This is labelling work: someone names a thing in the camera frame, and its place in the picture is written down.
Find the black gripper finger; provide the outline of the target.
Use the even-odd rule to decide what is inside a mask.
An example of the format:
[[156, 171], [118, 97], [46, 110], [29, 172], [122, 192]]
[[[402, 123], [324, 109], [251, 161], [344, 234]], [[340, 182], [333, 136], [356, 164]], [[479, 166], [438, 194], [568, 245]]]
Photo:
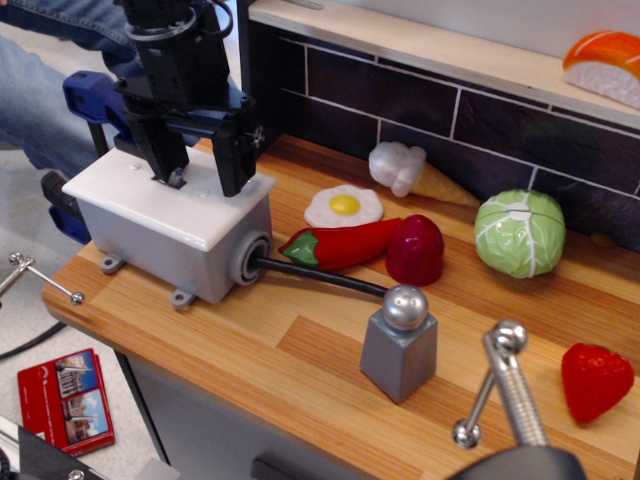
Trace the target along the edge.
[[172, 132], [157, 117], [128, 112], [127, 122], [142, 157], [151, 167], [154, 178], [163, 183], [176, 183], [176, 170], [189, 163], [185, 143], [180, 133]]
[[226, 118], [215, 127], [211, 140], [223, 194], [234, 197], [256, 173], [263, 126], [253, 117]]

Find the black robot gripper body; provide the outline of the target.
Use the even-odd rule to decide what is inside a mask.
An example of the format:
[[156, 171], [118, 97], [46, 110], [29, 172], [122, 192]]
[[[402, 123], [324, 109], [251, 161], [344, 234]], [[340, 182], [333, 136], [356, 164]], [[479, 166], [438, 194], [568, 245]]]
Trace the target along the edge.
[[143, 69], [116, 87], [136, 138], [217, 138], [225, 128], [255, 136], [254, 100], [229, 79], [224, 39], [234, 21], [224, 1], [119, 4]]

